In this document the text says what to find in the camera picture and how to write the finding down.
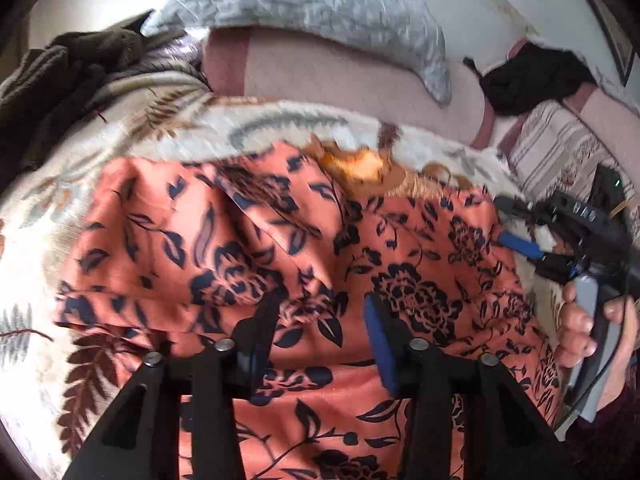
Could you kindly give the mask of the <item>orange floral garment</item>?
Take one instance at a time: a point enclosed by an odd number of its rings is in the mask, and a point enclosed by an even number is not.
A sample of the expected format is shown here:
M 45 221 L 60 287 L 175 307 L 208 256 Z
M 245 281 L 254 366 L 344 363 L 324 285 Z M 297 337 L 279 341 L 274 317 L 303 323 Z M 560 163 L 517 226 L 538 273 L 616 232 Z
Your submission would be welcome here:
M 269 365 L 235 403 L 251 479 L 391 479 L 408 405 L 371 361 L 362 300 L 452 356 L 496 356 L 548 422 L 560 384 L 484 188 L 352 200 L 287 143 L 205 164 L 102 171 L 54 320 L 192 356 L 283 288 Z

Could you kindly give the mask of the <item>striped patterned cushion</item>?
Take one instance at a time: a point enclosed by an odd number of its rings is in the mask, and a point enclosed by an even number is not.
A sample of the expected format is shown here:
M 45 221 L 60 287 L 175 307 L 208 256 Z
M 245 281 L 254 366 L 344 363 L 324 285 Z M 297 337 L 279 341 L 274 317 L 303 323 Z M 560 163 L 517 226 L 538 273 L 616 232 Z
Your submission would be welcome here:
M 541 200 L 560 190 L 589 197 L 597 166 L 614 168 L 622 179 L 629 231 L 639 240 L 639 196 L 623 167 L 597 136 L 558 102 L 539 104 L 525 119 L 509 162 L 523 193 Z

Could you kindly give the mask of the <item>cream leaf-print blanket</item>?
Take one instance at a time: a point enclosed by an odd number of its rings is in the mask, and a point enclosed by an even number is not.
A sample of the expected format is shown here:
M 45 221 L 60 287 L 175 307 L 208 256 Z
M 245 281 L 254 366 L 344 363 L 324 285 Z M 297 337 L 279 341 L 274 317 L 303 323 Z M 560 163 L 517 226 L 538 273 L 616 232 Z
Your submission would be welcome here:
M 496 150 L 475 151 L 421 128 L 321 104 L 223 98 L 165 76 L 127 89 L 71 128 L 1 203 L 1 423 L 39 478 L 63 477 L 145 352 L 169 341 L 140 347 L 54 320 L 62 272 L 104 167 L 119 158 L 205 164 L 278 143 L 311 157 L 352 200 L 425 200 L 438 188 L 484 188 L 491 199 L 516 192 Z M 513 257 L 532 308 L 533 275 Z M 550 318 L 534 315 L 551 344 Z

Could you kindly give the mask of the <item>black cloth on bed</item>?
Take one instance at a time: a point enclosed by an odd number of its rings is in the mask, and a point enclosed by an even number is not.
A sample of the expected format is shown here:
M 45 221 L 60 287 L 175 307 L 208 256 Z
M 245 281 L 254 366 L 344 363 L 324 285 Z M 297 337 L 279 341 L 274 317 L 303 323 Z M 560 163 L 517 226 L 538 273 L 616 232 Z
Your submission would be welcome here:
M 573 52 L 524 41 L 505 63 L 482 75 L 468 56 L 463 64 L 478 77 L 491 108 L 500 116 L 531 112 L 544 101 L 562 102 L 584 84 L 594 86 L 589 68 Z

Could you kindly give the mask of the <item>grey quilted pillow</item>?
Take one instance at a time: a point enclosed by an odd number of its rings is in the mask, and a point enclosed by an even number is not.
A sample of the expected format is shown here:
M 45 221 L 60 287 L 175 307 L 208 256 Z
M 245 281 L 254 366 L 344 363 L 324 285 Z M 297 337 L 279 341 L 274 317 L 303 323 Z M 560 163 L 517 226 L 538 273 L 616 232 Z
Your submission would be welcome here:
M 440 104 L 451 99 L 445 36 L 425 0 L 168 0 L 142 34 L 188 27 L 294 30 L 410 70 Z

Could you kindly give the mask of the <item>pink bed sheet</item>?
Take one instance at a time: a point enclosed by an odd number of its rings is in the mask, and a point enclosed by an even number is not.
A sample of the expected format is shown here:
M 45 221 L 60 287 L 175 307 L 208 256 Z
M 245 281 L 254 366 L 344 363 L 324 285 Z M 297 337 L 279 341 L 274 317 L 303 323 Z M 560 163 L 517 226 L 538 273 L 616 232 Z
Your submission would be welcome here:
M 408 70 L 315 36 L 269 28 L 213 29 L 202 70 L 222 96 L 328 104 L 398 125 L 416 126 L 471 148 L 511 151 L 516 132 L 498 133 L 477 76 L 449 66 L 452 99 L 437 104 Z

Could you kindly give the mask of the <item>dark brown fleece garment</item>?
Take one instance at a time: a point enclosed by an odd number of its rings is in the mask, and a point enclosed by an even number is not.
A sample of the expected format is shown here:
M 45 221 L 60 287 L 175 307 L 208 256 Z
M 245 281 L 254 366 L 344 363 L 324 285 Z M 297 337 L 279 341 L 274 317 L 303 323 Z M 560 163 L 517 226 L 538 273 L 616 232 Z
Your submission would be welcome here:
M 106 81 L 142 58 L 144 12 L 98 32 L 66 32 L 29 50 L 1 84 L 1 187 L 38 169 Z

